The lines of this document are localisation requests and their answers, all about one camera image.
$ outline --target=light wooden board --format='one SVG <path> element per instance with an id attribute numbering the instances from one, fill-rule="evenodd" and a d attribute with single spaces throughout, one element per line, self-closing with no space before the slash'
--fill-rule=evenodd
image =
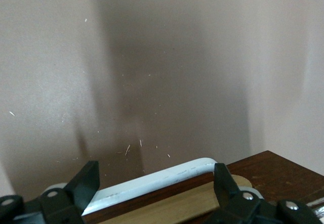
<path id="1" fill-rule="evenodd" d="M 239 186 L 252 186 L 244 177 L 233 175 L 233 178 Z M 176 224 L 213 211 L 218 206 L 213 182 L 210 182 L 106 220 L 101 224 Z"/>

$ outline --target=white wall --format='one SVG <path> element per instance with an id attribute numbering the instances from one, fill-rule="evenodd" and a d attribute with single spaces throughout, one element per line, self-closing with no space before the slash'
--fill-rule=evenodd
<path id="1" fill-rule="evenodd" d="M 0 160 L 15 191 L 31 198 L 90 159 L 102 187 L 264 150 L 324 174 L 323 11 L 324 0 L 0 0 Z"/>

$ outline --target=white plastic bar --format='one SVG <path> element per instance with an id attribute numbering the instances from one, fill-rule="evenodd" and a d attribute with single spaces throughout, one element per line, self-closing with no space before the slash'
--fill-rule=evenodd
<path id="1" fill-rule="evenodd" d="M 82 215 L 122 203 L 207 172 L 214 172 L 215 163 L 216 161 L 211 158 L 199 158 L 99 190 Z"/>

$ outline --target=white scratch mark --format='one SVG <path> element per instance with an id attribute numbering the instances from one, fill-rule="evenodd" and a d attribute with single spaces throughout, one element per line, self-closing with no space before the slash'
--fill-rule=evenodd
<path id="1" fill-rule="evenodd" d="M 130 147 L 131 147 L 131 145 L 128 145 L 127 150 L 126 150 L 126 152 L 125 152 L 125 156 L 127 155 L 128 150 L 130 149 Z"/>

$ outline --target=dark brown wooden table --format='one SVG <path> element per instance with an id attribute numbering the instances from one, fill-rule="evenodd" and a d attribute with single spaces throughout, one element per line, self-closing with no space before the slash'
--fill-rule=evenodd
<path id="1" fill-rule="evenodd" d="M 293 163 L 270 151 L 248 157 L 228 165 L 232 174 L 247 178 L 268 202 L 294 199 L 310 203 L 324 197 L 324 176 Z M 213 174 L 207 173 L 190 180 L 154 191 L 144 196 L 108 207 L 85 216 L 87 223 L 100 223 L 107 219 L 141 208 L 170 196 L 213 181 Z M 324 205 L 324 199 L 312 208 Z M 210 213 L 188 221 L 202 223 Z"/>

